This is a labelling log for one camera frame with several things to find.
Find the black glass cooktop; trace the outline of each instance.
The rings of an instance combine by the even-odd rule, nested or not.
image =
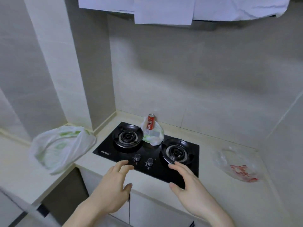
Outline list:
[[[183,189],[182,176],[168,164],[178,161],[199,177],[199,145],[164,135],[160,145],[152,146],[142,138],[139,127],[121,122],[93,153],[115,162],[128,160],[135,170]]]

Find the white countertop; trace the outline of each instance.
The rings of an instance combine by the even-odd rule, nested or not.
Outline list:
[[[117,116],[97,135],[97,143],[78,159],[75,165],[104,175],[115,162],[92,152],[120,122],[139,126],[142,120],[140,116],[118,111]],[[166,135],[182,138],[200,146],[199,179],[228,211],[237,226],[287,226],[286,214],[280,208],[266,180],[257,183],[241,182],[214,165],[211,157],[213,151],[237,144],[164,123],[160,125]],[[49,175],[44,168],[28,160],[28,146],[0,136],[0,147],[0,186],[29,204],[36,205],[41,202],[74,168],[73,165],[64,173]],[[242,148],[244,151],[255,151],[248,147]],[[170,191],[168,183],[136,170],[127,174],[125,184],[127,183],[133,183],[133,191],[185,212],[176,196]]]

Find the coca-cola can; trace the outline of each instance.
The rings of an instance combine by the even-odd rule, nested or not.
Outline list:
[[[153,130],[154,128],[154,114],[149,114],[149,118],[147,120],[147,129]]]

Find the cabinet handle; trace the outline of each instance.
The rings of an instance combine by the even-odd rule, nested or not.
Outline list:
[[[195,221],[193,221],[189,227],[195,227]]]

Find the clear plastic bag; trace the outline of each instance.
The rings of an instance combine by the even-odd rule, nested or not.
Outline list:
[[[152,146],[160,145],[164,139],[164,131],[158,122],[154,121],[154,128],[152,130],[147,129],[148,118],[144,117],[144,121],[141,123],[141,130],[143,131],[143,141],[150,143]]]
[[[63,171],[96,142],[96,137],[81,126],[61,126],[39,134],[29,154],[50,174]]]
[[[254,153],[229,147],[229,149],[216,151],[213,159],[218,168],[240,181],[258,182],[262,177],[258,159]]]

